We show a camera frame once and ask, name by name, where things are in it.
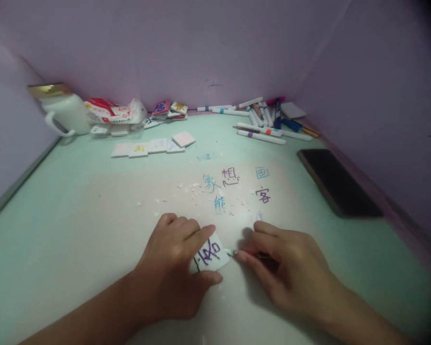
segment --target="stack of erasers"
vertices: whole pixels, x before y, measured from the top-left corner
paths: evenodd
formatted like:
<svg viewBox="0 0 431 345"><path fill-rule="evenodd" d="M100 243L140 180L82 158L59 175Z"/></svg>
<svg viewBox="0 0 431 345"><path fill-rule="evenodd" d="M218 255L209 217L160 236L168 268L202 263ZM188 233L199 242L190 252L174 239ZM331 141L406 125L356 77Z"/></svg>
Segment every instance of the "stack of erasers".
<svg viewBox="0 0 431 345"><path fill-rule="evenodd" d="M178 102L174 102L171 106L169 100L156 103L152 115L144 123L144 129L156 127L165 122L186 120L187 111L188 107Z"/></svg>
<svg viewBox="0 0 431 345"><path fill-rule="evenodd" d="M111 158L118 157L147 157L149 153L180 153L196 141L188 132L181 132L172 136L172 139L152 139L150 142L120 143L116 144Z"/></svg>

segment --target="right hand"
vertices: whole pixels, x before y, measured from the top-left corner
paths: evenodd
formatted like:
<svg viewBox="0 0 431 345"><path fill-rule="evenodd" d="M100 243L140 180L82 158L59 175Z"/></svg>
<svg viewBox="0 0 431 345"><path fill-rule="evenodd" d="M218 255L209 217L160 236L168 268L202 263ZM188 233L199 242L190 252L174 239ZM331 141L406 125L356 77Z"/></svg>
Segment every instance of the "right hand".
<svg viewBox="0 0 431 345"><path fill-rule="evenodd" d="M330 271L312 236L256 221L254 232L237 257L255 273L280 309L326 326L336 318L348 289ZM276 274L254 255L267 253L279 263Z"/></svg>

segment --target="mug lid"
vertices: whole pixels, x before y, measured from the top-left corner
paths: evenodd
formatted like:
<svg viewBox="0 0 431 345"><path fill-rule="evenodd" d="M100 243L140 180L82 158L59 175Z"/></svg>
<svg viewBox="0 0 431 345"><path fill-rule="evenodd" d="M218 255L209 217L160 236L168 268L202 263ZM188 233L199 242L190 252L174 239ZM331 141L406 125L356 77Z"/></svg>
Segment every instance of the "mug lid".
<svg viewBox="0 0 431 345"><path fill-rule="evenodd" d="M44 84L44 85L29 85L27 90L30 94L38 99L50 98L72 94L72 90L65 83Z"/></svg>

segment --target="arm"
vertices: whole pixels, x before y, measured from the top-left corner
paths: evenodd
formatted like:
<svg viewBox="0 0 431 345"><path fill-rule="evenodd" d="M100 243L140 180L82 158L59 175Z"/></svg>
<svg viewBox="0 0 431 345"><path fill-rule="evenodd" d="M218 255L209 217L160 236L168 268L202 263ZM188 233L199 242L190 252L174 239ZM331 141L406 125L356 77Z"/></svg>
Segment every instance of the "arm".
<svg viewBox="0 0 431 345"><path fill-rule="evenodd" d="M254 271L276 306L313 321L348 345L411 343L332 274L310 235L260 221L254 230L237 256ZM279 262L276 274L253 256L260 252Z"/></svg>
<svg viewBox="0 0 431 345"><path fill-rule="evenodd" d="M151 323L192 318L206 291L222 281L217 272L189 273L215 230L164 214L132 272L21 344L118 344Z"/></svg>

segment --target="black phone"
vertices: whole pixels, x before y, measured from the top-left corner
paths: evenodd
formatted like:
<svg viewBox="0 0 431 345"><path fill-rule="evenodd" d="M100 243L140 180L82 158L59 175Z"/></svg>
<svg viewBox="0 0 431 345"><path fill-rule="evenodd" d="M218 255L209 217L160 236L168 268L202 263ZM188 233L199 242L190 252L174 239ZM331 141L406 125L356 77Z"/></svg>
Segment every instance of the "black phone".
<svg viewBox="0 0 431 345"><path fill-rule="evenodd" d="M328 149L302 149L297 155L337 216L383 217L380 208Z"/></svg>

